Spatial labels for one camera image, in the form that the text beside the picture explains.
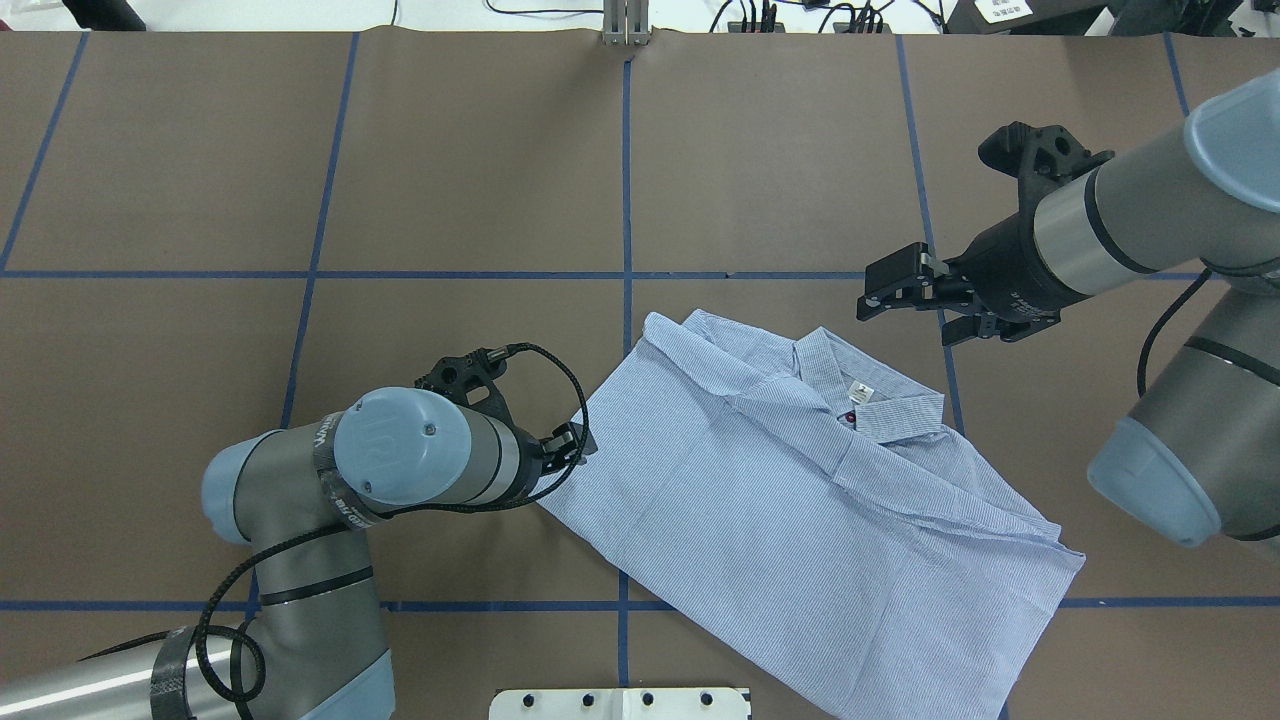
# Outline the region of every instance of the white label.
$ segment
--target white label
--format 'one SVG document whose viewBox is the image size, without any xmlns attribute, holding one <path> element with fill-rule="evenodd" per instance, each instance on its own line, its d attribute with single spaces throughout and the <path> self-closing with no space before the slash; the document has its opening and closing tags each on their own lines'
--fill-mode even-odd
<svg viewBox="0 0 1280 720">
<path fill-rule="evenodd" d="M 988 23 L 996 24 L 1032 14 L 1027 0 L 974 0 L 973 3 Z"/>
<path fill-rule="evenodd" d="M 870 386 L 865 386 L 859 382 L 855 382 L 854 384 L 849 386 L 849 400 L 852 400 L 858 405 L 865 405 L 867 401 L 870 400 L 873 395 L 876 395 L 876 389 L 872 388 Z"/>
</svg>

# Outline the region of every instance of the metal bracket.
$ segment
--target metal bracket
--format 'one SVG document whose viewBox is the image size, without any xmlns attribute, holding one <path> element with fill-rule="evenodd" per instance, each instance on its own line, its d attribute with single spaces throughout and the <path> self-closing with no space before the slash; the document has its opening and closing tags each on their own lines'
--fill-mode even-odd
<svg viewBox="0 0 1280 720">
<path fill-rule="evenodd" d="M 605 45 L 649 44 L 649 0 L 604 0 Z"/>
<path fill-rule="evenodd" d="M 502 691 L 489 720 L 749 720 L 745 688 L 589 688 Z"/>
</svg>

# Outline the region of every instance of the blue striped shirt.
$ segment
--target blue striped shirt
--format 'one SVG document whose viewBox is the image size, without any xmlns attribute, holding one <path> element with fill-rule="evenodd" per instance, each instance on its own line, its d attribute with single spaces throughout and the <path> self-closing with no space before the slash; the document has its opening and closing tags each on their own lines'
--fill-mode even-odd
<svg viewBox="0 0 1280 720">
<path fill-rule="evenodd" d="M 942 404 L 822 328 L 652 314 L 543 505 L 837 717 L 989 720 L 1084 557 Z"/>
</svg>

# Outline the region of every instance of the shirt collar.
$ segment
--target shirt collar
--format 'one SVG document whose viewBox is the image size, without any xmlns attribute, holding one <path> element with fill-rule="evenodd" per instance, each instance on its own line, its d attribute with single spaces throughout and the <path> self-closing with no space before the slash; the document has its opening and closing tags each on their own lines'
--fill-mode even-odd
<svg viewBox="0 0 1280 720">
<path fill-rule="evenodd" d="M 800 379 L 813 387 L 832 413 L 852 411 L 858 433 L 878 443 L 895 442 L 942 429 L 941 393 L 902 375 L 849 345 L 831 331 L 818 328 L 795 343 Z M 850 388 L 861 383 L 872 391 L 855 404 Z"/>
</svg>

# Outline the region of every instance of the silver metal cylinder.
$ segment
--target silver metal cylinder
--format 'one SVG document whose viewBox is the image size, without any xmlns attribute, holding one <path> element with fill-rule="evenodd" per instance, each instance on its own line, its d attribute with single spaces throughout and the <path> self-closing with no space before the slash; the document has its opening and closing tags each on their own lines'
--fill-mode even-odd
<svg viewBox="0 0 1280 720">
<path fill-rule="evenodd" d="M 0 688 L 0 719 L 151 720 L 151 671 L 160 646 L 161 642 L 148 643 L 5 685 Z M 228 683 L 230 653 L 230 641 L 209 638 L 209 659 Z M 243 662 L 252 666 L 247 652 Z M 200 720 L 239 717 L 236 706 L 214 694 L 205 683 L 195 650 L 187 659 L 187 702 Z"/>
<path fill-rule="evenodd" d="M 1053 277 L 1080 295 L 1101 295 L 1142 277 L 1107 251 L 1089 222 L 1089 177 L 1041 200 L 1036 206 L 1036 250 Z"/>
</svg>

